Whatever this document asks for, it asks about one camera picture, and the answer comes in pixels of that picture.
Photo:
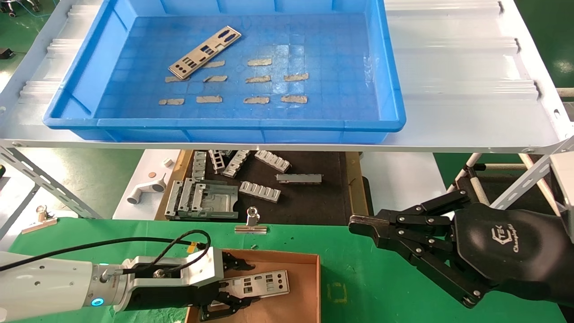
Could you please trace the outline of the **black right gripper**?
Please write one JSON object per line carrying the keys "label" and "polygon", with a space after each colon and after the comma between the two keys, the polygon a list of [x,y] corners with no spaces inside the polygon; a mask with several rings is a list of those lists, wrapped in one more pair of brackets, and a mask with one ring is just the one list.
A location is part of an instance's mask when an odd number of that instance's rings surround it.
{"label": "black right gripper", "polygon": [[[486,296],[488,286],[522,299],[572,307],[574,247],[562,220],[470,204],[467,193],[457,190],[402,211],[352,215],[348,228],[373,237],[377,248],[396,252],[468,309]],[[454,211],[451,219],[448,214]],[[457,264],[451,241],[436,237],[453,223],[458,255],[482,279]]]}

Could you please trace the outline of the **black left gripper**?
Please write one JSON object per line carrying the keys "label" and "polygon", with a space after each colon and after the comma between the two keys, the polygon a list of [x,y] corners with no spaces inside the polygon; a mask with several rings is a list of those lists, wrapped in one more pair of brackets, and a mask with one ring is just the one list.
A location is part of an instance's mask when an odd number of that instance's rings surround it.
{"label": "black left gripper", "polygon": [[[248,264],[246,260],[239,259],[230,252],[222,252],[224,272],[251,271],[255,265]],[[156,310],[164,308],[181,308],[198,306],[199,321],[222,319],[236,314],[240,309],[249,307],[256,301],[256,297],[238,298],[229,292],[220,292],[221,284],[213,282],[201,286],[172,286],[172,287],[144,287],[136,288],[122,311]],[[222,303],[222,309],[210,310],[213,302]]]}

